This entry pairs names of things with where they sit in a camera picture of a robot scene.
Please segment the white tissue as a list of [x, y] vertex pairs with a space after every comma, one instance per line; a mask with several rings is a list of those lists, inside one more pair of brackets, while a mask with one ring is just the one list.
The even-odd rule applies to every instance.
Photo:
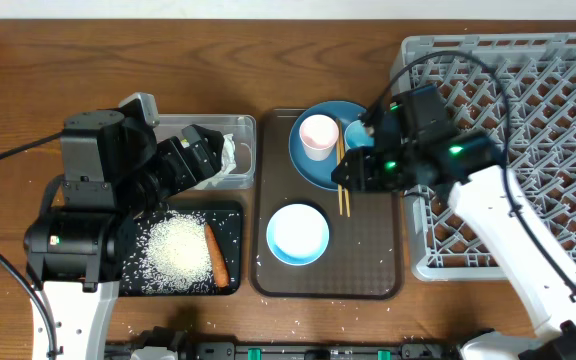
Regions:
[[228, 190], [232, 188], [230, 174], [236, 169], [235, 142], [233, 134], [223, 136], [224, 144], [221, 155], [221, 170], [213, 177], [200, 182], [194, 187], [195, 190]]

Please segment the light blue cup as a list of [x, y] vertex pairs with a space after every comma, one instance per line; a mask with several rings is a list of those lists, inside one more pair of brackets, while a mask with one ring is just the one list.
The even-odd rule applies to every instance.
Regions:
[[373, 147], [374, 139], [368, 135], [360, 120], [356, 120], [346, 126], [344, 130], [345, 149], [358, 147]]

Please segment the white rice heap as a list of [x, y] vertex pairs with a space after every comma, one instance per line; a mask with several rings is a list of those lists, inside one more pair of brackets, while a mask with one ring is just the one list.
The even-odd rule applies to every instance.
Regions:
[[123, 264], [123, 296], [214, 292], [212, 265], [199, 213], [165, 211], [137, 223], [134, 250]]

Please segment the orange carrot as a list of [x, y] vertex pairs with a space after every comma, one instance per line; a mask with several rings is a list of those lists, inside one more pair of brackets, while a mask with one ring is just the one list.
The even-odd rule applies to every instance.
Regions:
[[219, 248], [214, 232], [209, 224], [204, 226], [205, 241], [209, 252], [215, 285], [225, 288], [229, 285], [230, 277], [226, 262]]

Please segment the light blue bowl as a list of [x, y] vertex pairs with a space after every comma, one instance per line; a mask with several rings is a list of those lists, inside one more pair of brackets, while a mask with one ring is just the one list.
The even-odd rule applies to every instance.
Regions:
[[326, 251], [331, 232], [326, 218], [306, 204], [289, 204], [277, 210], [266, 228], [266, 243], [282, 263], [305, 266]]

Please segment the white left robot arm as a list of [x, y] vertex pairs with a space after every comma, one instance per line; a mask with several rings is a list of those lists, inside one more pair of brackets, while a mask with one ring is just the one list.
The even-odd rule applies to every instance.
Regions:
[[24, 238], [35, 359], [101, 359], [136, 218], [221, 169], [223, 135], [198, 125], [157, 141], [140, 115], [110, 109], [65, 121], [63, 174]]

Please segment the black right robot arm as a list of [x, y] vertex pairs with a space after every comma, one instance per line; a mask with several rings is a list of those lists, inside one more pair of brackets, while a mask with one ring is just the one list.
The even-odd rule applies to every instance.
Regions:
[[576, 359], [576, 263], [523, 194], [492, 140], [460, 132], [433, 84], [364, 114], [374, 140], [350, 149], [331, 179], [353, 192], [431, 188], [478, 237], [524, 305], [535, 338], [490, 331], [458, 346], [462, 359]]

